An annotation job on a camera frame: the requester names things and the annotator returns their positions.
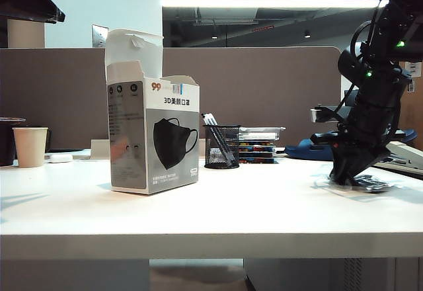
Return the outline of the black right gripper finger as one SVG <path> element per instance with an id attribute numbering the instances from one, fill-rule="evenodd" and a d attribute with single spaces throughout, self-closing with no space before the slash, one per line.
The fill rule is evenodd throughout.
<path id="1" fill-rule="evenodd" d="M 351 153 L 350 180 L 355 181 L 355 176 L 368 167 L 390 156 L 390 151 L 354 151 Z"/>
<path id="2" fill-rule="evenodd" d="M 330 180 L 338 185 L 352 185 L 352 177 L 348 174 L 348 169 L 355 150 L 352 147 L 332 147 L 333 168 L 330 172 Z"/>

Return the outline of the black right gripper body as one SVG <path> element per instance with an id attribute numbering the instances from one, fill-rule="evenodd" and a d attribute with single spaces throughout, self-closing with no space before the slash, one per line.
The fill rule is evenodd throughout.
<path id="1" fill-rule="evenodd" d="M 311 135 L 316 145 L 352 147 L 355 151 L 387 151 L 386 145 L 399 136 L 398 101 L 387 104 L 355 101 L 352 106 L 318 105 L 311 112 L 317 123 L 337 123 L 334 130 Z"/>

